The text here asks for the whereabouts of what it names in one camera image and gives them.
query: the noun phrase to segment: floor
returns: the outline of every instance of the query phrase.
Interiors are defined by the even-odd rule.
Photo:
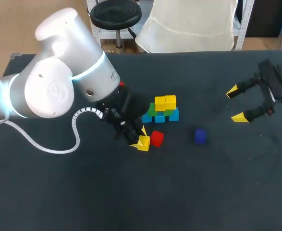
[[[0,76],[14,52],[36,53],[36,27],[49,15],[65,7],[75,8],[90,27],[84,0],[0,0]],[[278,50],[282,38],[246,38],[243,50]],[[125,42],[125,52],[137,52],[133,41]],[[114,52],[113,41],[105,41],[103,49]]]

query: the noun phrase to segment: chair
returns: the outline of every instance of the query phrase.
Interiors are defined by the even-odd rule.
[[[93,25],[116,31],[116,48],[123,52],[120,30],[128,29],[135,38],[130,27],[137,24],[142,17],[140,6],[134,0],[107,0],[98,3],[90,12]]]

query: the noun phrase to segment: white coiled cable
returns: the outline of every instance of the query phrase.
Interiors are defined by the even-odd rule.
[[[80,136],[79,136],[79,133],[78,133],[78,129],[77,129],[77,126],[76,126],[76,121],[77,121],[77,118],[79,117],[79,115],[81,115],[82,113],[84,112],[93,112],[95,113],[100,119],[102,119],[102,116],[103,116],[103,113],[96,109],[96,108],[93,108],[93,107],[85,107],[85,108],[82,108],[80,110],[78,110],[73,118],[72,118],[72,128],[73,128],[73,131],[74,131],[74,136],[75,136],[75,139],[76,139],[76,143],[75,143],[75,146],[71,149],[68,149],[68,150],[64,150],[64,151],[58,151],[58,150],[52,150],[52,149],[48,149],[48,148],[45,148],[41,145],[39,145],[38,143],[36,143],[21,127],[19,127],[18,125],[16,125],[15,123],[7,120],[7,121],[2,121],[2,123],[5,123],[9,126],[12,126],[13,128],[15,128],[18,132],[20,132],[34,147],[38,148],[39,150],[42,150],[43,152],[47,152],[47,153],[52,153],[52,154],[68,154],[68,153],[72,153],[74,152],[75,150],[78,149],[79,145],[80,145]]]

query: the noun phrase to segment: metal rod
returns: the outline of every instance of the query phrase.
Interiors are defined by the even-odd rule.
[[[121,32],[119,30],[116,30],[116,48],[123,50]]]

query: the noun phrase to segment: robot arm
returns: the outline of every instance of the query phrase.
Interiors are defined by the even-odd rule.
[[[54,13],[38,26],[35,36],[41,52],[21,73],[0,79],[0,120],[65,114],[74,101],[74,81],[117,134],[123,133],[129,144],[137,143],[144,134],[140,117],[149,102],[119,86],[119,75],[77,11]]]

